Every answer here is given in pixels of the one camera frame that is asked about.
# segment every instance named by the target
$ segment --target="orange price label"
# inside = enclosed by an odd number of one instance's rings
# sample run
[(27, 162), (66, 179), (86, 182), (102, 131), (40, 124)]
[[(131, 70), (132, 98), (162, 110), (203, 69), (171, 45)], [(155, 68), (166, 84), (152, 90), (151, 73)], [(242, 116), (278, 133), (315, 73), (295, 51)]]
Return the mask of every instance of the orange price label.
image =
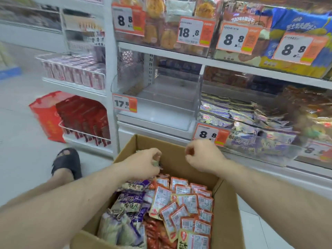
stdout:
[(112, 4), (115, 31), (144, 36), (145, 12), (139, 6)]
[(209, 47), (215, 21), (182, 16), (178, 30), (178, 43)]
[(193, 140), (209, 139), (217, 146), (224, 146), (229, 134), (229, 130), (198, 123), (193, 135)]
[(251, 55), (262, 29), (259, 26), (224, 22), (217, 49)]
[(119, 94), (112, 94), (113, 107), (120, 110), (125, 110), (137, 113), (137, 99)]
[(327, 36), (285, 32), (272, 58), (311, 65), (328, 40)]

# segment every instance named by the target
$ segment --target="leg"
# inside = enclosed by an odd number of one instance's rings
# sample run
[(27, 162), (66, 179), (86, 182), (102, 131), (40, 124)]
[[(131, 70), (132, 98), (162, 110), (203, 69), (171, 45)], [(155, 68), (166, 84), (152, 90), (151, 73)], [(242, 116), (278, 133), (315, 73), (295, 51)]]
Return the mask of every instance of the leg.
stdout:
[(10, 208), (14, 205), (28, 201), (29, 199), (39, 196), (43, 193), (49, 192), (64, 184), (74, 181), (73, 174), (77, 173), (77, 165), (79, 166), (79, 173), (81, 171), (79, 160), (78, 160), (78, 164), (77, 164), (77, 160), (73, 161), (73, 158), (70, 157), (73, 155), (74, 152), (76, 152), (76, 151), (73, 151), (73, 149), (61, 151), (53, 163), (53, 170), (52, 170), (53, 176), (46, 183), (43, 183), (43, 184), (37, 186), (36, 188), (33, 188), (33, 189), (19, 195), (18, 197), (8, 201), (5, 205), (0, 207), (0, 212), (2, 212), (3, 210)]

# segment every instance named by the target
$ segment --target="human arm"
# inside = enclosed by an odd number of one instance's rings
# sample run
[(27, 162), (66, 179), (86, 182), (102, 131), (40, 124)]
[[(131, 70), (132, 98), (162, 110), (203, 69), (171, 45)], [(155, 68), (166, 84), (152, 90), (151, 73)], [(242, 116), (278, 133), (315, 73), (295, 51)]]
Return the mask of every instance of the human arm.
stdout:
[(142, 150), (120, 163), (5, 209), (0, 213), (0, 248), (59, 249), (79, 232), (117, 188), (159, 173), (157, 149)]
[(186, 159), (196, 169), (225, 179), (295, 249), (331, 247), (329, 199), (228, 160), (209, 140), (191, 142)]

